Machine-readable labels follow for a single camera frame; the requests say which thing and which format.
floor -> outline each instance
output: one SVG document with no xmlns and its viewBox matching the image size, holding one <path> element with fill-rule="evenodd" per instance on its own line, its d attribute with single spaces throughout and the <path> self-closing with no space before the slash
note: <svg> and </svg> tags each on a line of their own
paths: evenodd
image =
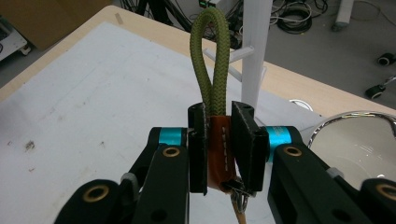
<svg viewBox="0 0 396 224">
<path fill-rule="evenodd" d="M 383 67 L 375 60 L 385 52 L 396 52 L 396 25 L 369 4 L 355 2 L 353 17 L 347 28 L 332 32 L 339 1 L 329 0 L 328 12 L 313 20 L 312 28 L 303 35 L 289 35 L 271 26 L 265 61 L 311 77 L 320 82 L 365 97 L 368 88 L 396 75 L 396 64 Z M 179 0 L 187 16 L 199 12 L 191 1 Z M 396 21 L 396 2 L 383 0 L 381 10 Z M 0 62 L 0 87 L 37 60 L 46 51 L 33 48 L 27 56 L 16 52 Z M 396 109 L 396 81 L 375 102 Z"/>
</svg>

white pole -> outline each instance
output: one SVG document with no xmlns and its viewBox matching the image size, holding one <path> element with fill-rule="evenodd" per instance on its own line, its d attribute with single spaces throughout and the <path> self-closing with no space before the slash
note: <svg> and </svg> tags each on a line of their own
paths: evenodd
<svg viewBox="0 0 396 224">
<path fill-rule="evenodd" d="M 256 108 L 265 68 L 262 66 L 268 29 L 271 18 L 272 0 L 245 0 L 243 45 L 254 48 L 252 54 L 242 61 L 242 102 Z"/>
</svg>

metal ring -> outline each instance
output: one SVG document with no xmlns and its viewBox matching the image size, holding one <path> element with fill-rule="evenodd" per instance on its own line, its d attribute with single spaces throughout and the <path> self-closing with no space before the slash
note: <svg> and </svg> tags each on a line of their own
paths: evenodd
<svg viewBox="0 0 396 224">
<path fill-rule="evenodd" d="M 388 185 L 388 184 L 379 184 L 375 188 L 384 197 L 389 198 L 389 199 L 391 199 L 393 201 L 396 201 L 396 194 L 390 194 L 390 193 L 388 193 L 386 191 L 386 189 L 389 189 L 389 190 L 393 190 L 396 193 L 396 188 L 395 187 L 393 187 L 391 185 Z"/>
<path fill-rule="evenodd" d="M 180 150 L 177 147 L 168 147 L 163 151 L 165 157 L 176 157 L 180 154 Z"/>
<path fill-rule="evenodd" d="M 299 105 L 300 107 L 302 107 L 304 109 L 307 109 L 307 110 L 310 110 L 310 111 L 314 111 L 314 109 L 312 109 L 312 106 L 309 103 L 305 102 L 305 101 L 292 99 L 292 100 L 289 100 L 289 102 L 294 103 L 295 105 Z"/>
<path fill-rule="evenodd" d="M 303 152 L 297 147 L 285 147 L 283 148 L 283 151 L 289 156 L 299 157 L 303 155 Z"/>
<path fill-rule="evenodd" d="M 390 128 L 392 129 L 392 133 L 396 138 L 396 118 L 389 114 L 373 112 L 373 111 L 353 111 L 347 112 L 344 114 L 336 115 L 332 118 L 326 119 L 323 123 L 321 123 L 311 134 L 311 138 L 308 142 L 308 147 L 311 148 L 312 144 L 317 137 L 318 133 L 324 129 L 326 126 L 344 120 L 344 119 L 352 119 L 352 118 L 380 118 L 384 119 L 386 122 L 389 123 Z"/>
<path fill-rule="evenodd" d="M 98 195 L 92 195 L 92 193 L 95 190 L 101 190 L 101 192 Z M 109 192 L 109 188 L 106 185 L 96 185 L 93 187 L 90 187 L 87 191 L 85 191 L 84 195 L 82 196 L 82 199 L 86 203 L 96 203 L 104 199 Z"/>
</svg>

table surface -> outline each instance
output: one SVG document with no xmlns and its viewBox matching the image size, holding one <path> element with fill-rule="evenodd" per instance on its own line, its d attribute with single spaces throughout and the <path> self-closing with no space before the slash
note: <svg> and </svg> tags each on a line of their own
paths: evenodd
<svg viewBox="0 0 396 224">
<path fill-rule="evenodd" d="M 103 21 L 107 21 L 140 35 L 186 56 L 190 56 L 190 34 L 135 15 L 119 7 L 106 7 L 89 21 L 80 26 L 74 33 L 66 37 L 52 50 L 20 73 L 5 87 L 0 89 L 0 101 L 5 100 L 23 83 L 45 68 L 64 52 L 72 48 L 91 29 Z M 204 40 L 204 48 L 215 49 L 216 44 Z M 346 111 L 370 110 L 396 115 L 396 110 L 376 104 L 345 91 L 340 91 L 311 78 L 303 77 L 279 66 L 264 63 L 267 72 L 262 88 L 284 99 L 300 99 L 308 102 L 318 114 L 324 117 L 334 116 Z M 233 63 L 241 71 L 241 62 Z"/>
</svg>

white stand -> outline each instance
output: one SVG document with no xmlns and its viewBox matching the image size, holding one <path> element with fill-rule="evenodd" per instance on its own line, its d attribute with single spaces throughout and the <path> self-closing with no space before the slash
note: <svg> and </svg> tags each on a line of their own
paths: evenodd
<svg viewBox="0 0 396 224">
<path fill-rule="evenodd" d="M 338 9 L 337 19 L 335 20 L 332 30 L 337 32 L 349 25 L 350 15 L 352 14 L 354 0 L 341 0 L 340 8 Z"/>
<path fill-rule="evenodd" d="M 27 55 L 31 50 L 27 41 L 13 27 L 6 26 L 4 23 L 6 22 L 0 18 L 0 29 L 7 34 L 6 38 L 0 40 L 0 61 L 17 50 Z"/>
<path fill-rule="evenodd" d="M 245 0 L 244 33 L 241 49 L 230 55 L 230 63 L 242 59 L 242 74 L 230 66 L 229 73 L 242 82 L 242 102 L 257 107 L 259 90 L 266 68 L 262 66 L 268 29 L 271 18 L 272 0 Z M 205 49 L 204 54 L 215 59 L 215 53 Z"/>
</svg>

